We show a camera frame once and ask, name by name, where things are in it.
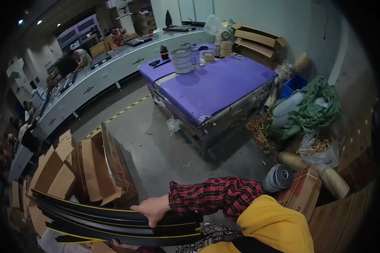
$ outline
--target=blue plastic crate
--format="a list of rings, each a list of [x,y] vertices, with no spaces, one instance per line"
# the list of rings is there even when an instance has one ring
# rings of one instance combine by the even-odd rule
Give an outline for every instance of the blue plastic crate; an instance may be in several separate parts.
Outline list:
[[[308,84],[308,82],[299,76],[294,76],[294,77],[290,78],[284,84],[284,88],[282,90],[282,93],[280,94],[280,99],[290,97],[291,94],[295,90],[302,89],[305,86],[307,86],[307,84]]]

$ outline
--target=green tarp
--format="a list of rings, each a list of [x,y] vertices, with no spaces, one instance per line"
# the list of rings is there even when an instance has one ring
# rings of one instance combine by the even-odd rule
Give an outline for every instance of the green tarp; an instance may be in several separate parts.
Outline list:
[[[285,140],[295,134],[312,133],[317,129],[332,124],[339,118],[341,105],[338,100],[338,93],[334,86],[328,85],[323,77],[314,79],[301,90],[294,91],[303,92],[305,98],[296,109],[289,112],[287,117],[290,120],[286,126],[277,128],[271,125],[265,127],[265,134],[274,140]],[[324,98],[328,102],[328,107],[324,108],[314,101],[317,98]],[[286,98],[277,100],[269,110],[269,118],[273,117],[272,110]]]

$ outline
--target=stack of tape rolls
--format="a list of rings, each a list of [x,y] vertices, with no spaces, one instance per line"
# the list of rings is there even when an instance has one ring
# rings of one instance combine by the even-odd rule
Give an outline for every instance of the stack of tape rolls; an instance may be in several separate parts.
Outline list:
[[[276,164],[266,175],[262,186],[268,192],[276,192],[289,187],[292,183],[293,170],[285,164]]]
[[[204,52],[202,53],[203,55],[203,59],[206,61],[206,62],[213,62],[214,61],[214,54],[211,53],[211,52]]]
[[[231,56],[232,53],[232,43],[229,41],[223,41],[221,43],[221,55],[224,57]]]
[[[189,48],[180,48],[173,50],[170,59],[178,74],[189,73],[192,70],[191,50]]]

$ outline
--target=hand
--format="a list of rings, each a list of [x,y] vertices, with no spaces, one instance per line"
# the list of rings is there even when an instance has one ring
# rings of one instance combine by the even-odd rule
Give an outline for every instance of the hand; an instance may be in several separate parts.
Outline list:
[[[141,247],[137,245],[122,244],[122,243],[119,243],[116,239],[113,239],[113,245],[117,247],[126,248],[126,249],[133,249],[133,250],[137,250],[139,249],[139,247]]]
[[[131,209],[142,213],[149,220],[149,226],[156,228],[157,222],[169,211],[169,195],[166,194],[159,198],[148,198],[140,203],[139,206],[131,206]]]

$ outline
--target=door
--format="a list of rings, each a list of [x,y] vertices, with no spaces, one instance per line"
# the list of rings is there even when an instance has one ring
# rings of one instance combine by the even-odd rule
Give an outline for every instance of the door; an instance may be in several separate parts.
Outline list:
[[[196,21],[193,0],[179,0],[179,8],[182,21]]]
[[[213,0],[194,0],[196,21],[207,22],[208,16],[214,14]]]

